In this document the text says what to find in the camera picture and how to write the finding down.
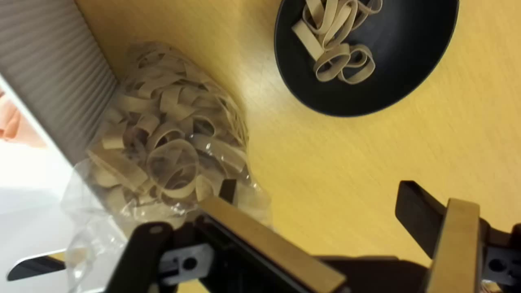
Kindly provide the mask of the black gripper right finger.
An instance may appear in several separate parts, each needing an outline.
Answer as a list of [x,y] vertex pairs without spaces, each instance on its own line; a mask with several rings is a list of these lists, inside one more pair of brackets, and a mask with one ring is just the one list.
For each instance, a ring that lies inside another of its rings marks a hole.
[[438,202],[415,181],[400,181],[395,219],[431,259],[425,293],[521,293],[521,225],[509,233],[480,217],[480,206]]

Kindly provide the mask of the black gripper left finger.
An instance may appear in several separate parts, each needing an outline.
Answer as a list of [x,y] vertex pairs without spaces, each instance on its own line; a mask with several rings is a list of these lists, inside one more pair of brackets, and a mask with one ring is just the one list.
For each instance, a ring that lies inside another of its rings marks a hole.
[[348,293],[343,274],[218,197],[177,230],[135,228],[102,293],[177,293],[192,280],[208,293]]

